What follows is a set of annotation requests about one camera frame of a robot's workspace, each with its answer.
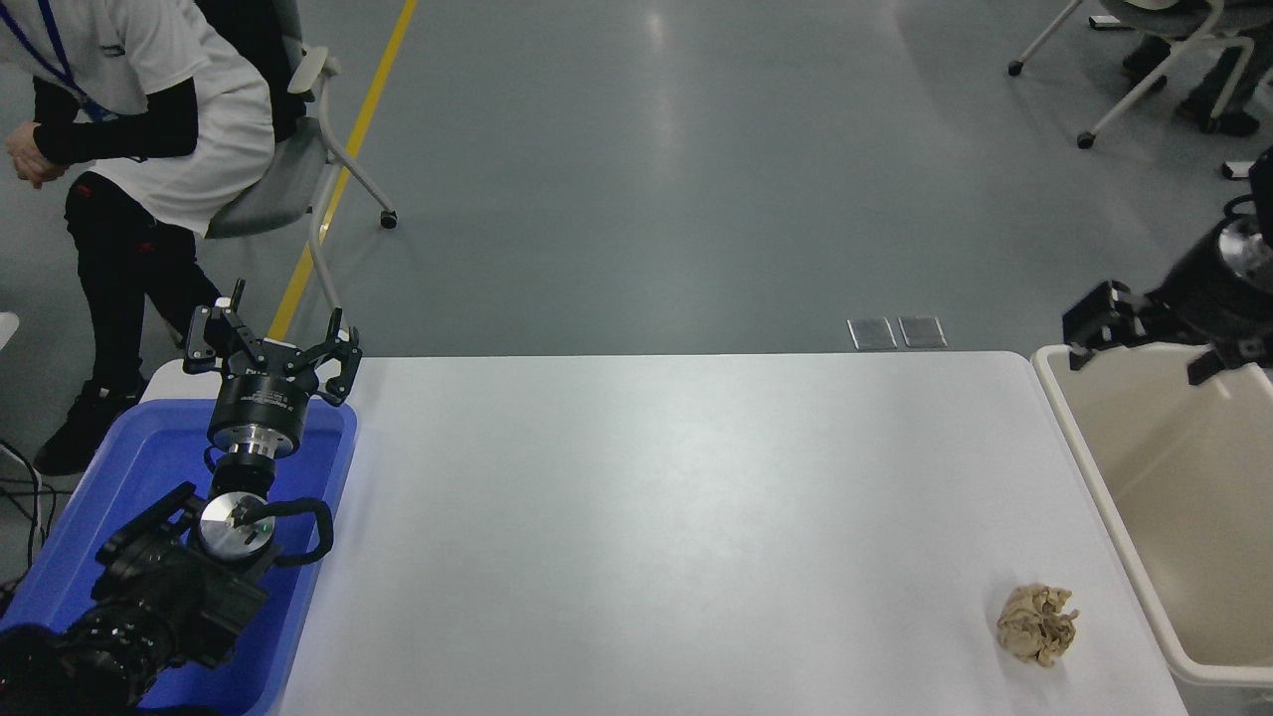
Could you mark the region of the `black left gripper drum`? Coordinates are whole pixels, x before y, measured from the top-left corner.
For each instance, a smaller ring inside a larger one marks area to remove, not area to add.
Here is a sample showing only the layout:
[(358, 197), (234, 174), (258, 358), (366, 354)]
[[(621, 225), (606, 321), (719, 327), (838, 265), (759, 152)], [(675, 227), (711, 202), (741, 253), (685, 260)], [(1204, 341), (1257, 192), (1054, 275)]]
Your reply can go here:
[(299, 441), (312, 396), (294, 381), (269, 373), (223, 377), (209, 426), (210, 441), (228, 441), (232, 428), (258, 426)]

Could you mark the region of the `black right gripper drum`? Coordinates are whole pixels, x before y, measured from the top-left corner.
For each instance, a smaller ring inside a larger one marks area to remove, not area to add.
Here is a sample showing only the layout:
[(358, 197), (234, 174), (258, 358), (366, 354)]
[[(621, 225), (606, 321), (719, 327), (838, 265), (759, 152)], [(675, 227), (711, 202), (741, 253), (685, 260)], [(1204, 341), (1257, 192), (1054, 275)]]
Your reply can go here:
[(1269, 336), (1270, 245), (1262, 231), (1211, 231), (1172, 264), (1155, 298), (1212, 341)]

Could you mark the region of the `person's hand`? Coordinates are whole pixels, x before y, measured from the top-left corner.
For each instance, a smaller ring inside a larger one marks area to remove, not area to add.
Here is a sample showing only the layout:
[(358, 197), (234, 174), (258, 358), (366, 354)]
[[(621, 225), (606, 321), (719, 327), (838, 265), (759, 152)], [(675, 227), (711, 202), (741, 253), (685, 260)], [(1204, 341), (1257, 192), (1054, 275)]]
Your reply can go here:
[(36, 127), (39, 124), (27, 121), (5, 138), (4, 148), (10, 157), (18, 180), (25, 181), (32, 189), (39, 190), (45, 183), (51, 183), (61, 178), (67, 169), (67, 164), (59, 164), (48, 159), (34, 141)]

